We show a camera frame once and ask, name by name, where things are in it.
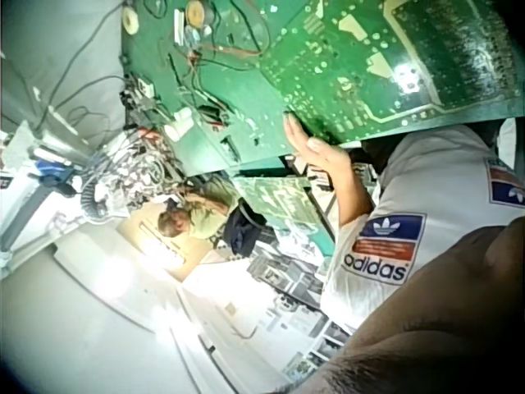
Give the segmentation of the white plug block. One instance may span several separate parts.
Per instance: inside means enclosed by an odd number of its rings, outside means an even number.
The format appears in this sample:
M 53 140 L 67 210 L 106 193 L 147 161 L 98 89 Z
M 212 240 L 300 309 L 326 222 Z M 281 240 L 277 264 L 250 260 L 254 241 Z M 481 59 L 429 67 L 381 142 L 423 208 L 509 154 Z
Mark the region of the white plug block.
M 192 109 L 184 107 L 178 112 L 174 113 L 174 119 L 167 123 L 163 130 L 167 137 L 173 142 L 179 141 L 192 127 L 194 126 L 194 119 Z

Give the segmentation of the heap of printed boxes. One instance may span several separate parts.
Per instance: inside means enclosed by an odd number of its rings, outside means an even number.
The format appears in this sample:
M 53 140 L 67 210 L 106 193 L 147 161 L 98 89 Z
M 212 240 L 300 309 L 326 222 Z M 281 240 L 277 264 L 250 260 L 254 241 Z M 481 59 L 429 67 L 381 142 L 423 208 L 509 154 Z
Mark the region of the heap of printed boxes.
M 326 259 L 317 246 L 264 235 L 256 242 L 248 273 L 265 291 L 249 344 L 273 368 L 294 377 L 320 368 L 349 339 L 321 311 L 322 282 L 316 277 Z

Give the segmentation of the brown wooden desk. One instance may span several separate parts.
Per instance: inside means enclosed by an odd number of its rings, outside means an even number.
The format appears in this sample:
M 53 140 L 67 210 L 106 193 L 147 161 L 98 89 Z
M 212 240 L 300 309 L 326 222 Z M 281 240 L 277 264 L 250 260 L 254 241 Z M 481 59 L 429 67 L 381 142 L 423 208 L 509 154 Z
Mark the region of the brown wooden desk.
M 160 268 L 183 282 L 212 251 L 212 242 L 183 233 L 176 238 L 162 236 L 158 216 L 165 210 L 160 203 L 146 203 L 120 222 L 117 231 L 141 252 L 149 265 Z

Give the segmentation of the person's left hand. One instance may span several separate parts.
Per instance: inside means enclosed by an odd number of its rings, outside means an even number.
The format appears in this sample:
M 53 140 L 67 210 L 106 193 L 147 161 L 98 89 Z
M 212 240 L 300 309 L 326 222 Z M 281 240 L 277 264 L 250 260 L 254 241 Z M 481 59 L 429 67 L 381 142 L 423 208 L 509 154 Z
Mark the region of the person's left hand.
M 292 112 L 283 113 L 283 127 L 286 139 L 306 163 L 321 168 L 331 176 L 352 170 L 350 157 L 343 149 L 308 136 Z

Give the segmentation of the white plastic strip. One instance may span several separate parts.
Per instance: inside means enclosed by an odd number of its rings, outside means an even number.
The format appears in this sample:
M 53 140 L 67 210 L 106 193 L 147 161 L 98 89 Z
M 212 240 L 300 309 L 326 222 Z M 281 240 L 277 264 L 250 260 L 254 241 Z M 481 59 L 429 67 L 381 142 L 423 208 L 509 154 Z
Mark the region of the white plastic strip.
M 185 12 L 179 9 L 175 9 L 173 12 L 173 40 L 176 45 L 184 45 Z

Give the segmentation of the blue plastic device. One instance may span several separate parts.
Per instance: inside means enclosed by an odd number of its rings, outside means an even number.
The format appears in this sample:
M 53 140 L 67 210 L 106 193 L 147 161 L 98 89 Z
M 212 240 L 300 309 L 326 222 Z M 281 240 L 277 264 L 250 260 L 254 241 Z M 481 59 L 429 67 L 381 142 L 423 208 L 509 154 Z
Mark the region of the blue plastic device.
M 40 185 L 54 187 L 65 184 L 74 175 L 74 171 L 71 165 L 38 159 L 27 176 Z

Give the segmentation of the dark blue cloth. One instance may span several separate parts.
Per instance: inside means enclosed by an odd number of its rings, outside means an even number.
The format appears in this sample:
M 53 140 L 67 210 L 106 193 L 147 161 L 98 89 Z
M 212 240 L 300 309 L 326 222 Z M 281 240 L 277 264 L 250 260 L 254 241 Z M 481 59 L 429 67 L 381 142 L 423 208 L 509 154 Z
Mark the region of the dark blue cloth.
M 255 213 L 245 202 L 239 203 L 226 221 L 222 240 L 234 255 L 248 258 L 266 223 L 263 215 Z

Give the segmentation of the yellow solder spool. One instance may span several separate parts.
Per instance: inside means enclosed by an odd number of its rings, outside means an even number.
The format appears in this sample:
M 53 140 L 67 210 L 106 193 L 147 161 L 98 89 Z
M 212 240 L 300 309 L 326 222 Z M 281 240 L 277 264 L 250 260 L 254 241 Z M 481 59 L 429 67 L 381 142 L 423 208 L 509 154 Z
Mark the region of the yellow solder spool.
M 211 0 L 189 0 L 185 6 L 185 19 L 195 29 L 202 29 L 211 25 L 215 18 L 215 11 Z

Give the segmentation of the large green circuit board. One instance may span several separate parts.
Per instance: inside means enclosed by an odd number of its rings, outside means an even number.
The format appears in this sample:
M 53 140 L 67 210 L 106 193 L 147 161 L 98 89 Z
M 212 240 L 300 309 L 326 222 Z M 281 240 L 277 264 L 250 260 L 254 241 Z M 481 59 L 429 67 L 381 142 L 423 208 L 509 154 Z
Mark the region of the large green circuit board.
M 525 116 L 525 55 L 493 0 L 311 0 L 260 67 L 333 144 Z

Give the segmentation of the small green circuit board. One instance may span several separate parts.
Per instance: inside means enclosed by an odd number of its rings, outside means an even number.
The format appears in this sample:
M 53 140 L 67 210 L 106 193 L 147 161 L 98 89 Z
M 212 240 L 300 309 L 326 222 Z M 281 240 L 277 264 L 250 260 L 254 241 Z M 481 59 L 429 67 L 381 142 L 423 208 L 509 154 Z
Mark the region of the small green circuit board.
M 301 246 L 315 245 L 324 257 L 335 251 L 335 233 L 315 200 L 308 178 L 236 176 L 233 185 L 250 208 L 263 215 L 278 235 Z

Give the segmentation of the white tape roll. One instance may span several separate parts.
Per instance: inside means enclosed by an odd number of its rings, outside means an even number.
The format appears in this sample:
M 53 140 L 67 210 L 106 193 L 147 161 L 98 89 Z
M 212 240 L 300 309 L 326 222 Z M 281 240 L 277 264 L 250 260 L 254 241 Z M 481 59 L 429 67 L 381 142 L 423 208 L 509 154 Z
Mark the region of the white tape roll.
M 134 8 L 129 6 L 122 8 L 121 22 L 127 34 L 134 35 L 139 31 L 139 16 Z

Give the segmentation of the green work mat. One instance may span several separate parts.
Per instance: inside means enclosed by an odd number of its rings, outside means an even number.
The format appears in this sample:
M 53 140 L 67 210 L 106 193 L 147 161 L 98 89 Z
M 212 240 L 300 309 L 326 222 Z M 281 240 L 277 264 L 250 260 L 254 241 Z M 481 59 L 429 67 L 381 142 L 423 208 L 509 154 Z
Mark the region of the green work mat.
M 123 36 L 125 74 L 157 102 L 159 130 L 184 107 L 194 126 L 172 150 L 183 171 L 204 174 L 289 152 L 281 131 L 284 101 L 263 62 L 304 0 L 211 0 L 215 18 L 184 45 L 173 40 L 173 12 L 189 0 L 129 0 L 139 31 Z

